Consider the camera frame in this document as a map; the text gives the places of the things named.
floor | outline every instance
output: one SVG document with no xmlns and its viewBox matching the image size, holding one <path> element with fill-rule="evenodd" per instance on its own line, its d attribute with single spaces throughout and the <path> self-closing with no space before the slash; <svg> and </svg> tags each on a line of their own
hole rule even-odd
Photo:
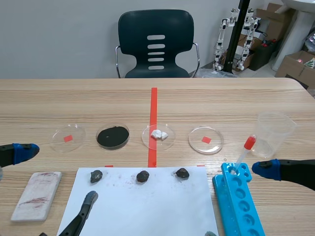
<svg viewBox="0 0 315 236">
<path fill-rule="evenodd" d="M 274 62 L 273 60 L 270 60 L 268 64 L 264 65 L 263 67 L 259 68 L 256 71 L 245 69 L 243 71 L 233 71 L 233 74 L 238 75 L 239 77 L 245 78 L 273 78 L 276 74 L 276 71 L 271 69 L 271 65 Z"/>
</svg>

chrome chair leg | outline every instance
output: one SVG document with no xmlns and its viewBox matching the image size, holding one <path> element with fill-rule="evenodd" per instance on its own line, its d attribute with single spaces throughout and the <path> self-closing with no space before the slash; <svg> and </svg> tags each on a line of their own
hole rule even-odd
<svg viewBox="0 0 315 236">
<path fill-rule="evenodd" d="M 195 70 L 194 74 L 192 75 L 192 78 L 195 77 L 195 75 L 197 74 L 197 71 L 199 70 L 199 66 L 200 66 L 200 55 L 199 55 L 198 44 L 197 43 L 193 43 L 193 44 L 196 46 L 196 50 L 197 50 L 198 65 L 197 65 L 197 69 Z"/>
<path fill-rule="evenodd" d="M 118 68 L 118 49 L 119 48 L 120 48 L 120 46 L 117 46 L 115 49 L 115 52 L 116 52 L 116 70 L 117 70 L 118 78 L 120 78 L 120 73 L 119 73 L 119 68 Z"/>
</svg>

red dropper bulb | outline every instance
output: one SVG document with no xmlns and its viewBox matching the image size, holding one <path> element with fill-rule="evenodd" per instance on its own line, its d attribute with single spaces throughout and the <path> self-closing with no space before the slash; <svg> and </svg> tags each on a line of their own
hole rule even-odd
<svg viewBox="0 0 315 236">
<path fill-rule="evenodd" d="M 244 144 L 244 148 L 247 150 L 251 150 L 251 148 L 254 146 L 256 142 L 256 135 L 251 135 L 246 140 L 246 143 Z"/>
</svg>

white paper sheet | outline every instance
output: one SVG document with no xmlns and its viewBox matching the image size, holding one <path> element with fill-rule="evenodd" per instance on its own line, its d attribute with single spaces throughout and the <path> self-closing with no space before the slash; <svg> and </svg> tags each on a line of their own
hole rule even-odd
<svg viewBox="0 0 315 236">
<path fill-rule="evenodd" d="M 219 235 L 205 167 L 185 167 L 187 180 L 174 175 L 179 168 L 80 168 L 57 235 L 92 190 L 98 199 L 80 236 L 204 236 L 207 231 Z M 101 170 L 103 178 L 91 184 L 94 170 Z M 150 176 L 139 184 L 136 175 L 142 170 Z"/>
</svg>

gray wall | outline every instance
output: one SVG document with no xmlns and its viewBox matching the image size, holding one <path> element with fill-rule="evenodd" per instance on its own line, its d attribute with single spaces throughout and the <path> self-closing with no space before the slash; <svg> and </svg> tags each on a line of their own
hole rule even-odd
<svg viewBox="0 0 315 236">
<path fill-rule="evenodd" d="M 264 4 L 252 0 L 251 7 Z M 116 78 L 118 19 L 139 9 L 188 11 L 203 66 L 213 60 L 221 19 L 237 6 L 238 0 L 0 0 L 0 78 Z M 193 71 L 194 48 L 176 62 Z M 135 59 L 120 54 L 120 64 L 125 75 Z"/>
</svg>

